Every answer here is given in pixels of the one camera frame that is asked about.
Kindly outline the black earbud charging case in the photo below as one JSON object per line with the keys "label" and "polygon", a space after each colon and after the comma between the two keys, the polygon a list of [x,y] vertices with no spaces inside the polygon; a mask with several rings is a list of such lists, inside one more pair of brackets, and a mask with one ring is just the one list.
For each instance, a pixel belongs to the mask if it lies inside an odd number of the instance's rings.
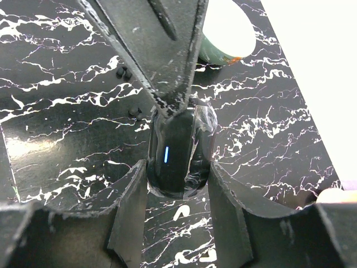
{"label": "black earbud charging case", "polygon": [[175,200],[194,197],[209,177],[217,126],[214,108],[197,97],[171,118],[153,108],[147,158],[150,192]]}

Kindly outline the black earbud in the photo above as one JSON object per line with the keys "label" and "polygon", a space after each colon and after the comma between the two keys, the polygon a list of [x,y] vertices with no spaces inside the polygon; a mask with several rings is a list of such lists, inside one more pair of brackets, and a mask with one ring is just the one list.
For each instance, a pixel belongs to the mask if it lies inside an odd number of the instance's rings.
{"label": "black earbud", "polygon": [[125,81],[130,81],[130,79],[132,78],[133,74],[132,72],[130,71],[130,69],[128,69],[127,67],[125,66],[121,66],[117,69],[116,71],[116,77],[118,79],[123,79]]}
{"label": "black earbud", "polygon": [[128,113],[129,113],[130,117],[135,118],[138,121],[143,119],[142,110],[140,108],[138,108],[138,107],[130,108]]}

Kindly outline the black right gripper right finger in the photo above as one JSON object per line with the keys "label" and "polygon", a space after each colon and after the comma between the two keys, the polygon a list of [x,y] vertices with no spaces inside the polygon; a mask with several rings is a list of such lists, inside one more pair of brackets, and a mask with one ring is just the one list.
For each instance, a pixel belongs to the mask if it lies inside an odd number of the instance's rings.
{"label": "black right gripper right finger", "polygon": [[208,191],[219,267],[356,266],[356,204],[291,209],[234,180],[217,162]]}

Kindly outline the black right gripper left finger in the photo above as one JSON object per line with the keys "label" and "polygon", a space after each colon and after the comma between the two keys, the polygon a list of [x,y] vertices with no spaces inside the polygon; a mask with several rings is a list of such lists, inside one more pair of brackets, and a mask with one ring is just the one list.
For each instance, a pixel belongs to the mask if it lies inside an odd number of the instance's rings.
{"label": "black right gripper left finger", "polygon": [[1,204],[2,267],[139,267],[146,162],[70,210]]}

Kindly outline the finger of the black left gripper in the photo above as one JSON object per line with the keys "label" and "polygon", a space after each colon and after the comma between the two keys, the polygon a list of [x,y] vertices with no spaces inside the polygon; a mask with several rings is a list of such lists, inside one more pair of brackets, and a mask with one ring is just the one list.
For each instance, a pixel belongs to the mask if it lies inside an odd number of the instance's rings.
{"label": "finger of the black left gripper", "polygon": [[207,1],[79,1],[165,117],[187,108]]}

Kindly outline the white earbud case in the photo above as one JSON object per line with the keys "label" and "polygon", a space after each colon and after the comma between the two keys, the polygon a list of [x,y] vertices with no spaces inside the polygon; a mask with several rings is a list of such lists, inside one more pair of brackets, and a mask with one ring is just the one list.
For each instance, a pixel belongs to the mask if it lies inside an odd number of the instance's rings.
{"label": "white earbud case", "polygon": [[318,195],[316,203],[356,203],[356,201],[357,190],[329,188]]}

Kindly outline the cream and green bowl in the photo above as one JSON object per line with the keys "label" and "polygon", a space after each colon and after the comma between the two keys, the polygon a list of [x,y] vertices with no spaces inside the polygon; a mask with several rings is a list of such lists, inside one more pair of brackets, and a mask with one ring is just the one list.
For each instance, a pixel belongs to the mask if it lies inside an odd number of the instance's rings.
{"label": "cream and green bowl", "polygon": [[215,65],[230,65],[251,55],[256,46],[253,25],[231,0],[209,0],[199,58]]}

